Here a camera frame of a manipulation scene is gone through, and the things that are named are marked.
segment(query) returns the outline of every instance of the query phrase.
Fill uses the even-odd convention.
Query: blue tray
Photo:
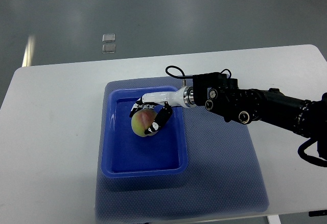
[[[173,108],[165,127],[154,136],[137,136],[130,110],[145,93],[177,91],[176,87],[119,89],[108,97],[101,170],[106,177],[124,178],[182,173],[188,164],[182,108]],[[156,106],[159,112],[161,105]]]
[[[101,171],[107,102],[117,89],[172,85],[171,77],[124,80],[105,88],[96,190],[98,224],[139,223],[192,217],[225,218],[264,213],[265,184],[247,126],[183,109],[188,166],[180,174],[108,178]]]

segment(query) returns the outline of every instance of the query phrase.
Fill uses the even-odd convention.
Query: black cable
[[[307,140],[306,142],[304,142],[302,145],[300,145],[300,147],[298,148],[298,155],[300,156],[300,158],[302,158],[303,160],[307,161],[310,164],[314,164],[320,167],[327,167],[327,161],[316,158],[315,156],[310,156],[307,155],[305,153],[305,150],[313,145],[315,142],[317,142],[316,139],[310,138],[309,140]]]
[[[178,69],[178,70],[182,73],[182,77],[175,76],[175,75],[171,74],[170,72],[168,72],[168,69],[169,69],[169,68],[175,68],[175,69]],[[166,67],[166,73],[167,73],[169,76],[171,76],[171,77],[173,77],[173,78],[177,78],[177,79],[192,79],[192,78],[193,78],[193,76],[185,76],[184,71],[183,71],[181,68],[179,68],[179,67],[177,67],[177,66],[175,66],[175,65],[170,65],[170,66]]]
[[[220,73],[222,74],[225,71],[228,71],[228,73],[229,73],[229,77],[228,78],[231,78],[231,71],[229,69],[223,69]]]

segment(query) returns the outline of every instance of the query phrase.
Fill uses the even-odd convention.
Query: robotic hand
[[[182,77],[168,72],[176,68],[182,72]],[[241,124],[252,121],[266,123],[290,130],[305,138],[310,138],[299,149],[299,156],[307,162],[327,167],[327,93],[320,101],[299,100],[287,97],[277,88],[267,91],[258,89],[239,89],[237,79],[231,78],[231,72],[222,72],[185,76],[176,66],[168,66],[166,73],[174,78],[183,79],[183,87],[176,92],[160,92],[143,95],[133,106],[130,117],[143,108],[153,109],[161,104],[164,107],[145,134],[161,129],[172,114],[174,106],[192,108],[204,106],[211,113],[223,116],[226,122],[231,120]],[[193,86],[185,86],[185,80],[192,79]],[[304,150],[317,142],[319,157],[307,155]]]

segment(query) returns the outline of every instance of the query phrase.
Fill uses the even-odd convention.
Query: gray floor
[[[327,0],[0,0],[0,105],[29,36],[32,65],[296,44],[313,44],[327,59],[326,22]],[[104,33],[116,34],[114,54],[101,53]],[[281,220],[327,222],[307,213]]]

